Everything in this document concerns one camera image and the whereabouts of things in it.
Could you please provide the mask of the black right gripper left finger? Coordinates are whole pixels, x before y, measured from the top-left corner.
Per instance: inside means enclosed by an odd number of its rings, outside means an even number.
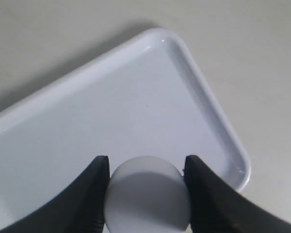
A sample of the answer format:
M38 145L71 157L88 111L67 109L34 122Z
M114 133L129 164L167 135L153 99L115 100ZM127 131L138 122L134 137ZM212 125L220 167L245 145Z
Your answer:
M3 233L101 233L110 181L108 156L97 156L60 194Z

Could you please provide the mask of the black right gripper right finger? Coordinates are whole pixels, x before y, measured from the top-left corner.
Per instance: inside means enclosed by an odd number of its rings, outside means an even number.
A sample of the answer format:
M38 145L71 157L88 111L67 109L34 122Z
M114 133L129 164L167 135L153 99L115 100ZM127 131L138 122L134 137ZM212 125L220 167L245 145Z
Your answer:
M185 159L194 233L291 233L291 224L258 207L217 176L198 156Z

